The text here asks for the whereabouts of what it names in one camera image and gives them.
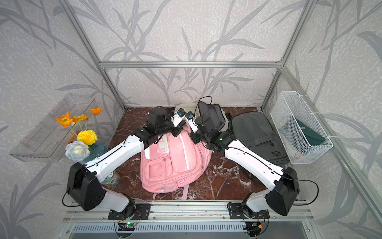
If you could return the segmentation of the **grey fabric backpack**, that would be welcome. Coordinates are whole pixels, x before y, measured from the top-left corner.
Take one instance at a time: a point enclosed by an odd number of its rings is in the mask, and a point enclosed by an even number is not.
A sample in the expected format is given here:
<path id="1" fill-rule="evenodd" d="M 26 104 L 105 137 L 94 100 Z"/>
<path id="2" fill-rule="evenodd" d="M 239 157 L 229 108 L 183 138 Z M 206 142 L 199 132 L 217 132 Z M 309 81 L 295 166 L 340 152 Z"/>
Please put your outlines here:
<path id="1" fill-rule="evenodd" d="M 279 135 L 260 112 L 247 112 L 234 116 L 230 130 L 248 149 L 268 162 L 283 166 L 289 157 Z"/>

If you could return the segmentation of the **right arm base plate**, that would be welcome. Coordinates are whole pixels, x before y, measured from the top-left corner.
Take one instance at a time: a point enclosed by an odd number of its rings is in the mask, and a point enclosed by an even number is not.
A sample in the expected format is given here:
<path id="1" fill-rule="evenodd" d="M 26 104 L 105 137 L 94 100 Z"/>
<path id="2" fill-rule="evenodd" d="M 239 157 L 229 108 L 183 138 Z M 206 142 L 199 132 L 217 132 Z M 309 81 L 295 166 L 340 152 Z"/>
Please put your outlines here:
<path id="1" fill-rule="evenodd" d="M 258 219 L 266 220 L 270 218 L 268 210 L 259 212 L 252 211 L 249 207 L 243 206 L 242 203 L 229 202 L 227 204 L 230 219 Z"/>

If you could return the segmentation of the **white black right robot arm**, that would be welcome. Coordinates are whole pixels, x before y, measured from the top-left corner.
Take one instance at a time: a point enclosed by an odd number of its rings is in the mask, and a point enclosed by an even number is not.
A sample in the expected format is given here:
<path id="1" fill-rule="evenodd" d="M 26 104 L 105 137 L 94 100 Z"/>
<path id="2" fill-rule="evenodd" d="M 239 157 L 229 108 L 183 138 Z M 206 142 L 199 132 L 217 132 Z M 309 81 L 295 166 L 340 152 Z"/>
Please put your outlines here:
<path id="1" fill-rule="evenodd" d="M 239 139 L 228 131 L 219 132 L 206 123 L 197 124 L 195 118 L 185 117 L 192 129 L 191 138 L 202 141 L 214 152 L 223 151 L 224 156 L 259 179 L 266 189 L 250 193 L 242 201 L 243 214 L 252 218 L 262 210 L 273 210 L 287 216 L 299 194 L 297 173 L 292 168 L 276 166 L 248 149 Z"/>

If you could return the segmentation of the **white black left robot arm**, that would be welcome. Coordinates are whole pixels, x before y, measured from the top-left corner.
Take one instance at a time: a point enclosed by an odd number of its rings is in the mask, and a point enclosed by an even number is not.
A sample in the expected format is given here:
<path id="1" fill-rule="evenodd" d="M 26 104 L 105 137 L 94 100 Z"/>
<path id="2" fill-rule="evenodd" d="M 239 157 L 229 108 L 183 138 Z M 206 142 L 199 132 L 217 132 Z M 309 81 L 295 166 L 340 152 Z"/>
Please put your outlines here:
<path id="1" fill-rule="evenodd" d="M 177 136 L 186 123 L 186 112 L 179 109 L 171 117 L 166 108 L 154 108 L 147 123 L 132 132 L 122 143 L 86 163 L 75 163 L 69 171 L 66 193 L 84 210 L 105 208 L 123 212 L 132 206 L 131 198 L 103 188 L 102 182 L 134 155 L 159 141 L 160 136 Z"/>

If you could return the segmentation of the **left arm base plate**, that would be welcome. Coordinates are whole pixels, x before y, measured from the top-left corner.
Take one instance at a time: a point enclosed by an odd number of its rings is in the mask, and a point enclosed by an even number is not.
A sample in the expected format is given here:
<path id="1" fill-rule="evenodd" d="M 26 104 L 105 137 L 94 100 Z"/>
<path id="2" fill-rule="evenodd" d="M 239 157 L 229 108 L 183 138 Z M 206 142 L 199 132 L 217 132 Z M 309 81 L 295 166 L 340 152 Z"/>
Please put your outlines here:
<path id="1" fill-rule="evenodd" d="M 149 203 L 138 203 L 138 204 L 128 204 L 127 207 L 121 211 L 116 212 L 110 210 L 108 214 L 108 220 L 148 220 L 150 213 L 151 204 Z"/>

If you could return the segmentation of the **pink backpack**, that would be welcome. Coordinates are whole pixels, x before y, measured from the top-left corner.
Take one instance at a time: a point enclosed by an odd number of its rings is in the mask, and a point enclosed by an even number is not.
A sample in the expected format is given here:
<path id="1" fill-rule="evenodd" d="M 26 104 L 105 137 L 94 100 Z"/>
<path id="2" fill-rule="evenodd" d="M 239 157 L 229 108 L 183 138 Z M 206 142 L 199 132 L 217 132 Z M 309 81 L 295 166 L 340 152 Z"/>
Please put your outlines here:
<path id="1" fill-rule="evenodd" d="M 191 132 L 186 125 L 178 136 L 168 133 L 141 153 L 140 177 L 146 191 L 161 194 L 183 187 L 182 199 L 187 199 L 189 185 L 205 172 L 212 154 L 203 142 L 194 144 Z"/>

